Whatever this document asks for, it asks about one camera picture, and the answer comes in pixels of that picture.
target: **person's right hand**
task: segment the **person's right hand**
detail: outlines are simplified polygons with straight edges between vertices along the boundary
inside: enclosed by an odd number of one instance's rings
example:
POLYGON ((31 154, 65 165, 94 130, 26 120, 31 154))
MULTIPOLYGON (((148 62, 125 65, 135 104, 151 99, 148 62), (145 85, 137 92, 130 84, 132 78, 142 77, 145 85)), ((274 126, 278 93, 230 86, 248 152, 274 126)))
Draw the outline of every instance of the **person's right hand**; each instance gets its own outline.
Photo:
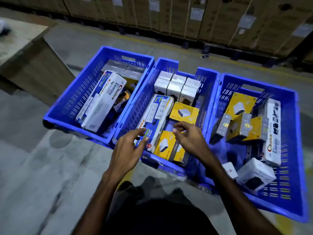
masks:
POLYGON ((173 125, 173 133, 186 152, 193 154, 201 162, 213 163, 215 156, 209 149, 200 128, 187 122, 178 122, 173 125))

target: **person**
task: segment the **person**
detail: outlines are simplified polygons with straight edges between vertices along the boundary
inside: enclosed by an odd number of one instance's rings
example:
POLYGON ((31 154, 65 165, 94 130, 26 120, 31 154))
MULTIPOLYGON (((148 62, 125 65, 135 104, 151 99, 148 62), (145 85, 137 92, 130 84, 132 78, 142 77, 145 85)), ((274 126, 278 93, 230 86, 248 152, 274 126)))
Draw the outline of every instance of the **person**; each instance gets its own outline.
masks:
MULTIPOLYGON (((139 205, 132 203, 122 206, 107 219, 117 186, 136 166, 146 146, 148 137, 137 148, 134 147, 134 140, 138 135, 143 136, 145 131, 144 128, 131 130, 118 140, 109 168, 72 234, 186 234, 198 231, 218 234, 200 209, 173 200, 153 199, 139 205)), ((198 158, 210 171, 237 234, 281 234, 226 174, 210 151, 201 129, 187 122, 178 122, 173 133, 185 151, 198 158)))

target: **concrete floor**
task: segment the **concrete floor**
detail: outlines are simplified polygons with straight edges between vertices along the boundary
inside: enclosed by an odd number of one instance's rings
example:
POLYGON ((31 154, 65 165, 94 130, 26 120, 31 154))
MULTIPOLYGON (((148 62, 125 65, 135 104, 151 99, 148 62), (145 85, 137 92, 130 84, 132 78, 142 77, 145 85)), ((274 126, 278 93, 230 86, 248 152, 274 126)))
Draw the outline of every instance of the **concrete floor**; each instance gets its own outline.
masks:
MULTIPOLYGON (((270 70, 247 61, 210 55, 198 49, 158 43, 154 39, 121 36, 113 31, 59 22, 45 36, 65 63, 84 67, 103 45, 179 60, 179 70, 195 73, 198 66, 285 86, 299 93, 301 131, 306 163, 308 198, 313 197, 313 75, 274 67, 270 70)), ((60 131, 46 130, 42 117, 48 107, 23 91, 0 91, 0 231, 1 234, 68 235, 88 204, 112 150, 60 131)), ((187 198, 209 217, 219 234, 235 234, 222 201, 165 173, 138 163, 126 175, 135 186, 146 177, 158 178, 151 197, 180 187, 187 198)), ((310 213, 313 203, 309 201, 310 213)), ((312 234, 313 222, 291 221, 262 211, 284 234, 312 234)))

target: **crate handle cutout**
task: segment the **crate handle cutout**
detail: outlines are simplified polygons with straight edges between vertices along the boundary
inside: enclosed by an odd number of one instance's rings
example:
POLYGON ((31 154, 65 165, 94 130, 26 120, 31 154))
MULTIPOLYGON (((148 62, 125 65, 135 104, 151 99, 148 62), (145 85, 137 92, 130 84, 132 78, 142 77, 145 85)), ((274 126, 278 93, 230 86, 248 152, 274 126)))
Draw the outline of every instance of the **crate handle cutout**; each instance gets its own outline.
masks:
POLYGON ((259 87, 251 86, 251 85, 247 85, 247 84, 242 84, 241 89, 249 90, 249 91, 252 91, 255 93, 259 93, 259 94, 262 94, 263 91, 265 91, 265 89, 263 89, 263 88, 259 88, 259 87))
POLYGON ((123 60, 126 60, 126 61, 131 61, 131 62, 134 62, 134 63, 136 62, 136 59, 134 59, 134 58, 129 58, 129 57, 126 57, 126 56, 123 56, 123 55, 122 55, 122 59, 123 59, 123 60))

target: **stack of white boxes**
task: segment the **stack of white boxes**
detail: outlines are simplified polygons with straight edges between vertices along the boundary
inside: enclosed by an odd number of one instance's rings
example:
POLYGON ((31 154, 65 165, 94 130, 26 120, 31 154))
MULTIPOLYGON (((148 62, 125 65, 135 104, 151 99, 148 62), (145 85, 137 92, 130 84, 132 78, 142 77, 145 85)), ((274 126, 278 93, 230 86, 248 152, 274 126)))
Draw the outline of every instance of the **stack of white boxes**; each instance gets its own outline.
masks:
POLYGON ((190 77, 161 71, 154 83, 154 93, 171 96, 175 101, 191 106, 201 82, 190 77))

